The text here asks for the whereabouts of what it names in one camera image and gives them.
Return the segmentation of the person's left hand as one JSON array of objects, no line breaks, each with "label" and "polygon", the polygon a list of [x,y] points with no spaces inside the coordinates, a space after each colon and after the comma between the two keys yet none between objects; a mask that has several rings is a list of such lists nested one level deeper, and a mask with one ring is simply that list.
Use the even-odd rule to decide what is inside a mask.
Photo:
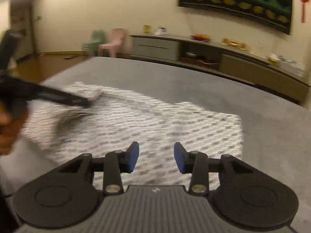
[{"label": "person's left hand", "polygon": [[18,119],[13,120],[5,105],[1,103],[1,156],[11,153],[13,144],[17,141],[27,118],[28,109],[19,115]]}]

